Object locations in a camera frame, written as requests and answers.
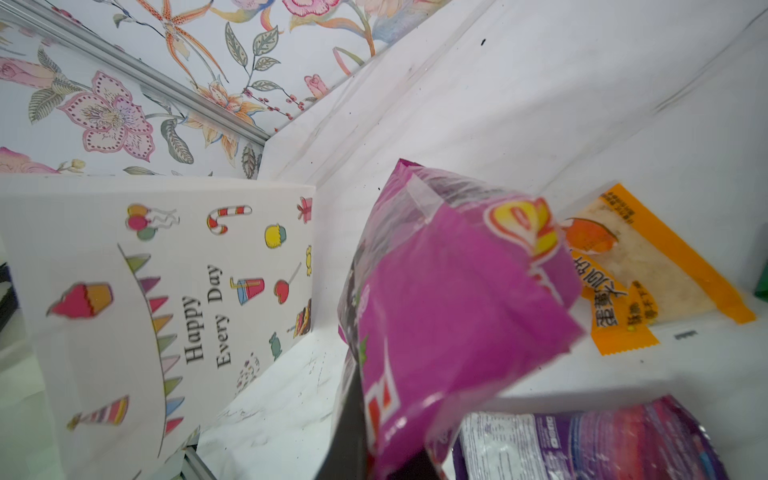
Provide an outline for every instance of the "candy cane illustration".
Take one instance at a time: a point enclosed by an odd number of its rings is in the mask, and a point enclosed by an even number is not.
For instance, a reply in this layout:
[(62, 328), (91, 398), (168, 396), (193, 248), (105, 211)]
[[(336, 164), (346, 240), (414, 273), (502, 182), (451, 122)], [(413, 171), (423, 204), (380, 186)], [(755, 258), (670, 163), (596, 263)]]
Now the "candy cane illustration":
[(227, 225), (219, 223), (221, 217), (231, 217), (233, 215), (250, 215), (253, 210), (247, 205), (238, 205), (237, 207), (217, 208), (208, 214), (208, 229), (213, 235), (224, 235), (229, 228)]

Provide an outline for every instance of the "snack package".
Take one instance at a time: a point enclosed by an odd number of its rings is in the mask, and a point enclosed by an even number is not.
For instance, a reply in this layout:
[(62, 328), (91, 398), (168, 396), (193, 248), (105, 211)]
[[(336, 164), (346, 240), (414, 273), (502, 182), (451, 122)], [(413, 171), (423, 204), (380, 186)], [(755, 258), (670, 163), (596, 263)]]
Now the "snack package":
[(401, 160), (362, 233), (339, 302), (362, 377), (372, 476), (581, 335), (581, 292), (547, 203)]
[(562, 224), (592, 304), (592, 338), (610, 355), (658, 344), (648, 325), (716, 308), (755, 320), (738, 292), (621, 184)]
[(555, 415), (477, 412), (453, 449), (456, 480), (727, 480), (704, 428), (672, 396)]

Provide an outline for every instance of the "white marble surface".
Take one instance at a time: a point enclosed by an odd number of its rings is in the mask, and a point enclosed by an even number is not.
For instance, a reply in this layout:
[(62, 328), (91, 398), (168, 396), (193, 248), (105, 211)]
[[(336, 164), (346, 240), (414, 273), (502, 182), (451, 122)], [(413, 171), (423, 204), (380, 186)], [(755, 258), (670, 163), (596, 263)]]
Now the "white marble surface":
[[(557, 210), (620, 180), (735, 286), (768, 258), (768, 0), (455, 0), (289, 127), (260, 179), (315, 184), (316, 330), (201, 436), (219, 480), (312, 478), (344, 345), (336, 302), (399, 157), (542, 194)], [(491, 406), (625, 405), (672, 392), (732, 478), (768, 451), (768, 305), (735, 327), (602, 357), (589, 339)], [(576, 315), (586, 320), (584, 305)]]

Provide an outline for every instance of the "metal trim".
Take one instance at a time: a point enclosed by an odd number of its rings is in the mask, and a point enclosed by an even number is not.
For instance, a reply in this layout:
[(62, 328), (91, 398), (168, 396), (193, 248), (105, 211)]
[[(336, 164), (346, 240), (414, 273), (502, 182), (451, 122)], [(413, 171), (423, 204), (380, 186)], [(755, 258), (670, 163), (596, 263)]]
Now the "metal trim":
[(131, 77), (139, 84), (157, 91), (169, 100), (202, 114), (246, 141), (264, 145), (270, 139), (269, 135), (261, 128), (252, 127), (237, 120), (233, 115), (199, 97), (177, 81), (118, 50), (92, 33), (78, 28), (35, 0), (0, 0), (0, 10), (19, 17), (22, 21), (33, 25), (39, 31), (44, 31), (46, 35), (62, 44), (75, 51), (84, 52), (97, 62), (106, 64)]

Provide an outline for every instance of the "rice cracker package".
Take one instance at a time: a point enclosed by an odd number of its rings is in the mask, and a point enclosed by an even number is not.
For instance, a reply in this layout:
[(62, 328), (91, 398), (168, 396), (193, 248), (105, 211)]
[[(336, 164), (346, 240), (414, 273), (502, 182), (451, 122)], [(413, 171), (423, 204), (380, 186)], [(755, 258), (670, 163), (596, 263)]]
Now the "rice cracker package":
[(397, 164), (339, 302), (372, 477), (425, 445), (441, 462), (467, 412), (582, 335), (568, 315), (581, 283), (562, 237), (541, 198)]
[(737, 323), (755, 320), (736, 290), (621, 184), (563, 228), (603, 355), (658, 344), (648, 329), (656, 322), (715, 309)]

